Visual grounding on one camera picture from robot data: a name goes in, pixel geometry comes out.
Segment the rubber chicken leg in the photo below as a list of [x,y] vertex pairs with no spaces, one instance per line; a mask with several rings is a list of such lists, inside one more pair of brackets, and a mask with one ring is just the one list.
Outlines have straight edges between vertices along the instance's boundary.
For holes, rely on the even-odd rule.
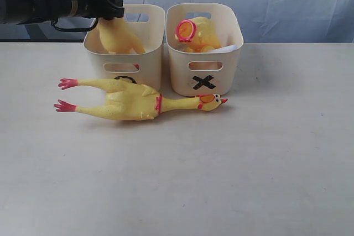
[[130,54],[132,50],[137,54],[145,53],[142,41],[131,31],[124,18],[100,18],[97,29],[102,46],[109,54]]

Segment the yellow toy in basket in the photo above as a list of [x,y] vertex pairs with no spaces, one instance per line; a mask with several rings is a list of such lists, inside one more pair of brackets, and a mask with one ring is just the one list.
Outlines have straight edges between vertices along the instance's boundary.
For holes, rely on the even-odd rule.
[[193,98],[167,99],[147,85],[115,79],[73,80],[63,78],[62,90],[75,86],[91,86],[106,91],[106,103],[98,107],[76,106],[59,100],[58,112],[77,112],[110,120],[152,120],[163,112],[176,109],[211,111],[225,103],[220,95],[198,95]]
[[109,54],[144,54],[145,48],[141,40],[131,31],[124,18],[98,20],[97,29],[103,48]]
[[176,28],[175,37],[187,44],[187,53],[206,53],[221,48],[214,23],[205,17],[182,20]]

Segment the tabletop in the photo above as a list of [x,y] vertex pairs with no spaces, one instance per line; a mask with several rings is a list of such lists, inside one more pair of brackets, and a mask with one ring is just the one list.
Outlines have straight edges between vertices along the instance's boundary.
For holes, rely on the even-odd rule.
[[53,107],[104,99],[82,44],[0,43],[0,235],[354,235],[353,54],[245,44],[224,106],[115,122]]

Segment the black circle mark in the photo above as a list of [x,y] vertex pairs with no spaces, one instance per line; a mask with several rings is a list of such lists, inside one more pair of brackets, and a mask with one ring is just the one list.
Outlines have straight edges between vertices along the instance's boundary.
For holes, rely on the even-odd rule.
[[132,77],[129,77],[129,76],[117,76],[117,77],[115,77],[114,79],[115,79],[115,80],[120,80],[121,78],[126,78],[126,79],[130,80],[132,83],[137,84],[137,82],[135,81],[135,79],[133,79]]

